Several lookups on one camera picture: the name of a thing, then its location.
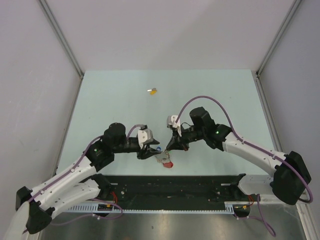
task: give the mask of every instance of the wire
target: wire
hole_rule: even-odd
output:
[[[48,185],[46,185],[44,188],[40,189],[35,195],[33,195],[28,202],[30,203],[32,200],[34,200],[36,197],[38,197],[42,191],[47,190],[48,188],[50,188],[52,185],[56,184],[57,182],[59,182],[60,180],[62,180],[63,178],[65,178],[66,176],[68,176],[70,173],[73,172],[73,170],[81,163],[82,159],[84,159],[85,155],[87,154],[87,151],[89,150],[90,146],[97,140],[101,139],[103,135],[101,136],[97,136],[95,137],[89,144],[88,146],[85,148],[85,150],[83,151],[82,155],[80,156],[80,158],[78,159],[78,161],[74,164],[73,167],[71,167],[66,173],[64,173],[63,175],[61,175],[60,177],[58,177],[57,179],[53,180],[51,183],[49,183]]]
[[[94,198],[94,199],[91,199],[92,201],[98,201],[98,202],[101,202],[101,203],[105,203],[105,204],[110,204],[116,208],[118,208],[121,213],[117,216],[114,216],[114,217],[105,217],[105,216],[97,216],[95,214],[84,214],[84,215],[81,215],[81,216],[78,216],[70,221],[66,221],[66,222],[63,222],[63,223],[54,223],[54,222],[51,222],[50,225],[52,226],[55,226],[55,227],[60,227],[60,226],[65,226],[65,225],[68,225],[68,224],[71,224],[75,221],[78,221],[79,219],[83,219],[83,218],[87,218],[87,217],[96,217],[98,220],[99,219],[106,219],[106,220],[114,220],[114,219],[118,219],[120,218],[123,214],[124,214],[124,210],[119,206],[117,205],[116,203],[113,203],[113,202],[108,202],[108,201],[104,201],[104,200],[100,200],[100,199],[97,199],[97,198]]]
[[[254,198],[251,195],[248,195],[249,201],[251,200],[251,204],[249,206],[252,206],[255,203]]]
[[[118,197],[117,197],[116,193],[114,191],[112,191],[111,194],[113,195],[113,201],[117,204],[118,203]]]
[[[272,152],[269,152],[269,151],[267,151],[267,150],[265,150],[265,149],[263,149],[263,148],[261,148],[261,147],[259,147],[259,146],[257,146],[257,145],[254,145],[254,144],[252,144],[251,142],[248,142],[248,141],[243,140],[243,139],[237,134],[237,132],[236,132],[236,130],[235,130],[235,128],[234,128],[234,126],[233,126],[233,124],[232,124],[232,122],[231,122],[231,119],[230,119],[230,117],[229,117],[226,109],[221,105],[220,102],[218,102],[218,101],[215,100],[214,98],[212,98],[212,97],[210,97],[210,96],[201,95],[201,96],[195,96],[194,98],[190,99],[190,100],[182,107],[182,109],[181,109],[178,117],[176,118],[175,122],[176,122],[176,123],[178,122],[178,120],[179,120],[180,117],[181,117],[181,114],[183,113],[183,111],[185,110],[185,108],[186,108],[192,101],[194,101],[194,100],[196,100],[196,99],[200,99],[200,98],[210,99],[210,100],[214,101],[216,104],[218,104],[218,106],[219,106],[219,107],[222,109],[222,111],[224,112],[224,115],[226,116],[226,119],[227,119],[228,122],[229,122],[229,125],[230,125],[230,128],[231,128],[233,134],[235,135],[235,137],[236,137],[239,141],[241,141],[243,144],[246,144],[246,145],[248,145],[248,146],[250,146],[250,147],[252,147],[252,148],[254,148],[254,149],[257,149],[257,150],[259,150],[259,151],[267,154],[267,155],[270,156],[270,157],[273,157],[274,159],[277,159],[278,161],[280,161],[281,163],[283,163],[284,165],[286,165],[292,172],[294,172],[294,174],[299,178],[299,180],[302,182],[302,184],[304,185],[305,189],[307,190],[307,192],[308,192],[308,194],[309,194],[309,200],[304,201],[304,203],[310,204],[310,203],[313,202],[314,196],[313,196],[313,194],[312,194],[312,192],[311,192],[311,189],[309,188],[309,186],[308,186],[307,182],[304,180],[304,178],[299,174],[299,172],[298,172],[293,166],[291,166],[289,163],[287,163],[285,160],[283,160],[282,158],[274,155]]]
[[[235,209],[244,209],[244,208],[248,208],[248,207],[252,206],[254,204],[255,200],[252,198],[251,195],[248,195],[248,199],[249,199],[249,203],[248,204],[245,204],[243,206],[234,206],[233,208],[235,208]]]
[[[192,126],[191,126],[189,123],[187,123],[187,122],[181,123],[181,126],[182,126],[183,124],[187,124],[190,128],[192,127]]]
[[[134,125],[128,132],[128,135],[126,136],[126,140],[129,140],[129,137],[131,135],[131,133],[133,132],[133,130],[135,130],[135,128],[143,128],[145,125],[143,124],[136,124]]]
[[[236,217],[237,220],[245,220],[245,219],[255,219],[258,220],[260,222],[263,222],[263,224],[265,225],[266,229],[268,230],[268,232],[271,234],[272,237],[276,237],[276,231],[273,229],[273,227],[266,221],[262,211],[261,211],[261,207],[260,207],[260,194],[257,195],[257,204],[258,204],[258,209],[259,209],[259,213],[260,213],[260,217],[257,216],[245,216],[245,217],[238,217],[237,214],[234,214],[234,216]]]
[[[308,200],[305,200],[305,199],[302,199],[302,198],[298,198],[298,200],[301,201],[301,202],[303,202],[303,203],[306,203],[306,204],[309,203]]]

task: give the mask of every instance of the small object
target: small object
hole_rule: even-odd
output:
[[[154,87],[152,89],[147,90],[147,92],[149,92],[150,95],[153,95],[153,94],[155,94],[157,92],[157,89]]]
[[[161,152],[158,155],[155,155],[155,158],[157,160],[158,163],[162,164],[165,168],[170,169],[174,166],[174,164],[172,163],[172,161],[170,160],[170,154],[167,150]]]

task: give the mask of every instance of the small yellow object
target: small yellow object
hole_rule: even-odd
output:
[[[152,89],[149,89],[148,92],[150,93],[150,95],[153,95],[157,92],[157,89],[154,87]]]

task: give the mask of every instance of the light green table surface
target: light green table surface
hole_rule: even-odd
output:
[[[156,88],[150,95],[147,90]],[[177,115],[198,95],[211,96],[226,108],[238,133],[262,146],[273,148],[268,126],[250,70],[117,70],[86,71],[76,102],[57,172],[74,162],[96,136],[111,123],[147,124],[164,148],[171,138],[167,116]],[[197,99],[182,114],[204,107],[216,123],[228,125],[220,108],[208,99]],[[246,160],[209,148],[204,141],[190,144],[189,151],[171,151],[173,168],[155,157],[139,160],[135,153],[115,155],[100,172],[106,175],[237,175],[266,174]]]

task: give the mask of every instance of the red object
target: red object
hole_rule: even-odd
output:
[[[174,166],[173,162],[167,162],[167,163],[163,163],[163,166],[167,169],[170,169]]]

